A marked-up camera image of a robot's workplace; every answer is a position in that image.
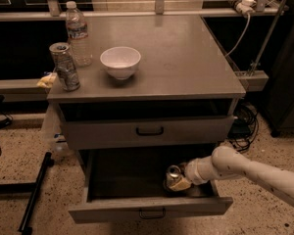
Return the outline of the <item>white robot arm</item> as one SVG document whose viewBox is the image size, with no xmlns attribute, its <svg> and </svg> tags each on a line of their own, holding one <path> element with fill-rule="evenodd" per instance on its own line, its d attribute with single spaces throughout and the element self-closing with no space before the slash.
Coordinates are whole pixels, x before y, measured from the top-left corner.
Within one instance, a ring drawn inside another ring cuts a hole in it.
<svg viewBox="0 0 294 235">
<path fill-rule="evenodd" d="M 211 180 L 238 176 L 248 178 L 294 208 L 294 172 L 251 161 L 227 146 L 216 147 L 208 157 L 171 165 L 164 185 L 169 191 L 179 192 Z"/>
</svg>

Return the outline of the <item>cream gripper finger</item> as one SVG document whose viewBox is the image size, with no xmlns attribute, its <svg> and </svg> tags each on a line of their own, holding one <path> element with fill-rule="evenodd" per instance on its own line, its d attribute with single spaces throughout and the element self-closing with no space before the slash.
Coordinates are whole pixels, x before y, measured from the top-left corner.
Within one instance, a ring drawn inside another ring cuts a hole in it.
<svg viewBox="0 0 294 235">
<path fill-rule="evenodd" d="M 168 183 L 168 188 L 174 192 L 184 191 L 191 187 L 192 183 L 185 177 L 174 178 Z"/>
</svg>

